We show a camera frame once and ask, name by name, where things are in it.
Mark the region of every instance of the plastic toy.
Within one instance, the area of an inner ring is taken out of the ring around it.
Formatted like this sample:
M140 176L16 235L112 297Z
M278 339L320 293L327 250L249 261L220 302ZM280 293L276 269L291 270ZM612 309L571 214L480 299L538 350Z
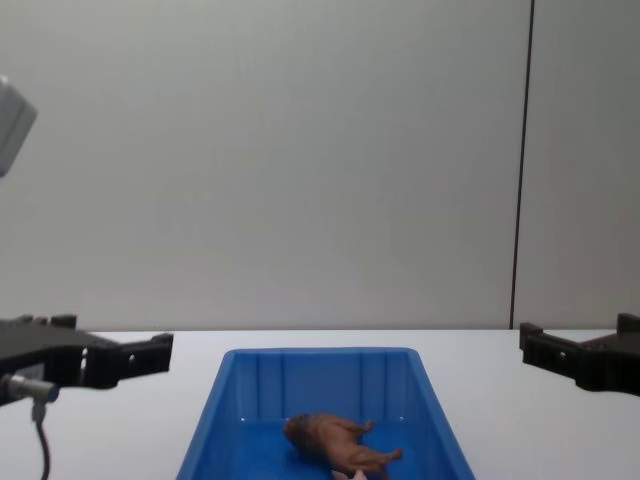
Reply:
M301 452L324 457L334 471L355 476L380 475L389 480L387 464L402 458L402 449L390 454L376 452L358 442L373 429L369 420L358 425L351 420L330 414L297 415L285 423L284 434Z

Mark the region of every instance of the vertical line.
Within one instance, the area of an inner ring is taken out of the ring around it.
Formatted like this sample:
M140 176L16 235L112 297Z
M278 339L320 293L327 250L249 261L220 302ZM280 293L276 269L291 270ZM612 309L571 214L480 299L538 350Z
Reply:
M509 310L509 329L513 329L513 316L516 301L516 277L518 272L518 242L520 241L520 208L522 206L522 174L524 172L524 152L527 143L527 115L529 113L529 83L531 77L531 50L533 47L533 18L536 0L531 0L529 12L529 44L527 46L527 73L524 84L524 108L522 114L522 136L520 138L520 172L518 175L518 203L516 207L516 234L513 244L513 272L511 276L511 307Z

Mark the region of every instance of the white wall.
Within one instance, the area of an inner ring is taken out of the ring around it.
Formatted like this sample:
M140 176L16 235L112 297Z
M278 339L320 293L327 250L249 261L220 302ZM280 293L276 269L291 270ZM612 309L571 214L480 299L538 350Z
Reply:
M4 0L2 315L506 327L528 7Z
M640 3L538 0L515 323L640 313Z

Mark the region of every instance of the cable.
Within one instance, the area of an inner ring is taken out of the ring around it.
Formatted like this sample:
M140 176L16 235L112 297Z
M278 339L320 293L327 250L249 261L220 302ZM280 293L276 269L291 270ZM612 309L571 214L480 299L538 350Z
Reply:
M36 431L38 432L40 445L42 445L42 455L44 457L44 468L42 470L41 480L47 480L49 478L49 472L51 472L51 452L49 451L49 442L47 442L47 436L44 433L42 422L36 423Z
M31 408L31 419L36 424L38 439L40 440L40 445L42 446L42 456L44 457L42 480L47 480L49 478L49 473L51 472L51 452L49 451L49 442L47 442L47 436L44 433L44 426L42 425L46 414L46 404L44 402L34 401L33 407Z
M0 399L20 400L22 398L31 398L33 400L31 420L36 424L36 432L38 433L38 440L40 440L42 456L44 457L42 480L47 480L51 472L51 451L47 436L44 433L43 422L44 417L47 415L47 403L55 402L58 399L59 392L60 387L55 383L25 378L21 375L7 374L0 377Z

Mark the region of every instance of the black cable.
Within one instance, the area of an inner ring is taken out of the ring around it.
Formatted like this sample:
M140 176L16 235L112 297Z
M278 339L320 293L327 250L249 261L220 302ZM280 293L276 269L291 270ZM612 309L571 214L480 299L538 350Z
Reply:
M47 442L47 436L44 433L42 422L36 422L36 431L38 432L38 438L42 446L42 455L44 457L44 468L42 470L41 480L47 480L49 478L49 472L51 471L51 452L49 451L49 442Z

